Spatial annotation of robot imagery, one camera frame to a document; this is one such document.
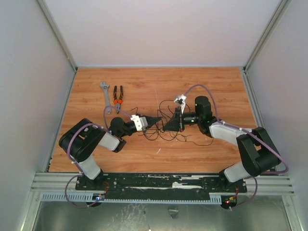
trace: tangled black cable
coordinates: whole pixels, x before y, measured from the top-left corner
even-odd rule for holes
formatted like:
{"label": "tangled black cable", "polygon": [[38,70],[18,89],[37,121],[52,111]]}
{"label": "tangled black cable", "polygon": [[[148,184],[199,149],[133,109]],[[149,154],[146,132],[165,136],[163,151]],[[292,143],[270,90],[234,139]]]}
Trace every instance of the tangled black cable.
{"label": "tangled black cable", "polygon": [[[157,116],[159,116],[159,113],[160,113],[161,116],[166,120],[166,123],[168,122],[168,118],[171,119],[172,116],[174,115],[174,112],[171,111],[171,109],[169,108],[169,105],[168,105],[167,107],[168,107],[168,110],[172,113],[172,116],[171,116],[171,117],[168,116],[166,113],[164,113],[164,112],[161,110],[161,104],[162,104],[163,102],[168,102],[168,101],[172,101],[172,102],[173,102],[173,100],[163,100],[163,101],[160,102],[160,104],[159,104],[159,106],[158,106],[158,110],[157,110]],[[157,122],[157,123],[155,123],[156,128],[149,128],[149,129],[148,129],[148,130],[155,130],[155,132],[150,132],[150,133],[146,133],[146,134],[144,133],[144,134],[139,135],[139,136],[144,136],[146,139],[148,139],[148,140],[150,140],[150,141],[155,141],[155,140],[157,140],[158,137],[162,138],[162,139],[165,140],[165,141],[172,141],[172,140],[176,139],[176,140],[178,140],[178,141],[180,141],[180,142],[191,142],[191,143],[194,143],[194,144],[197,145],[197,146],[210,146],[210,145],[213,143],[213,140],[214,140],[214,139],[212,139],[212,141],[211,141],[210,144],[197,144],[197,143],[195,143],[194,141],[187,141],[187,137],[189,137],[189,136],[191,136],[191,135],[184,136],[184,135],[182,135],[182,134],[178,134],[178,132],[174,133],[173,131],[169,131],[169,135],[170,135],[171,139],[166,139],[166,138],[162,137],[162,135],[161,135],[162,133],[165,133],[165,131],[163,131],[163,127],[164,127],[164,121],[163,121],[163,119],[161,120],[161,123],[162,123],[162,126],[161,126],[161,127],[159,127],[159,122]]]}

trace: wrench head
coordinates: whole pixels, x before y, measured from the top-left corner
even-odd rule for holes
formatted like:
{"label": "wrench head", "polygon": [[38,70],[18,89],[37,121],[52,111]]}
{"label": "wrench head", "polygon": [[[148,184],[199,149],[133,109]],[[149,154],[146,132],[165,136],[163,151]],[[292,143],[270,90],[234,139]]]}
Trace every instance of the wrench head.
{"label": "wrench head", "polygon": [[103,82],[101,82],[100,83],[100,87],[104,90],[107,90],[109,87],[110,87],[110,85],[108,85],[108,84],[106,84],[106,82],[105,81],[103,81]]}

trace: gray floor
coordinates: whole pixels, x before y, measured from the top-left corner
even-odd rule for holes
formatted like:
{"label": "gray floor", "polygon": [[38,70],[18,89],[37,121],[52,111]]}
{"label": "gray floor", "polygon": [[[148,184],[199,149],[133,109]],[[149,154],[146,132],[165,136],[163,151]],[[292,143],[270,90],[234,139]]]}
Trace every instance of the gray floor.
{"label": "gray floor", "polygon": [[289,231],[282,199],[259,196],[232,212],[219,205],[106,203],[76,209],[66,202],[42,202],[35,231]]}

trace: hand tool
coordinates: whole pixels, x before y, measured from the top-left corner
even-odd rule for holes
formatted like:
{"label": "hand tool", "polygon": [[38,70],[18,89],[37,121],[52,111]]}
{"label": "hand tool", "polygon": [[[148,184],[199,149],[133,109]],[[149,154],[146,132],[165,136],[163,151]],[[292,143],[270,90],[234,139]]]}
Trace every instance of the hand tool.
{"label": "hand tool", "polygon": [[116,97],[116,89],[117,86],[115,86],[114,88],[114,103],[115,103],[115,107],[116,107],[116,113],[119,113],[119,109],[121,108],[121,103],[123,102],[123,87],[122,85],[120,86],[120,98],[117,99]]}
{"label": "hand tool", "polygon": [[[100,87],[104,91],[106,106],[110,106],[110,101],[109,101],[109,96],[108,96],[108,88],[110,87],[110,85],[106,84],[106,82],[103,81],[103,82],[100,83]],[[107,109],[107,113],[108,114],[111,113],[111,108],[110,107]]]}

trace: white plastic part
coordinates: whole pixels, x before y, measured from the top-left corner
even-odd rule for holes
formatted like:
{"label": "white plastic part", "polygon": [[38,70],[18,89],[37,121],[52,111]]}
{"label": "white plastic part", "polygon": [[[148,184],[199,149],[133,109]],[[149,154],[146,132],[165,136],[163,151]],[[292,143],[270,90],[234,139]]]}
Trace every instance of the white plastic part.
{"label": "white plastic part", "polygon": [[246,134],[241,130],[227,127],[219,122],[215,122],[210,126],[210,133],[212,137],[222,139],[235,146],[237,146],[236,137]]}
{"label": "white plastic part", "polygon": [[101,141],[98,143],[98,145],[105,147],[110,151],[114,151],[116,147],[119,145],[119,143],[120,140],[117,137],[106,132]]}
{"label": "white plastic part", "polygon": [[176,104],[181,106],[181,111],[182,113],[184,112],[185,106],[186,106],[186,96],[185,95],[178,95],[175,97],[175,100],[173,102],[175,102]]}
{"label": "white plastic part", "polygon": [[101,172],[101,168],[98,167],[92,154],[83,162],[78,163],[84,174],[91,180],[95,179]]}
{"label": "white plastic part", "polygon": [[137,131],[142,131],[148,126],[148,122],[145,117],[139,117],[138,115],[132,115],[130,120],[134,121]]}
{"label": "white plastic part", "polygon": [[242,162],[238,162],[224,170],[224,174],[229,182],[236,182],[240,179],[250,177],[249,173],[246,172]]}

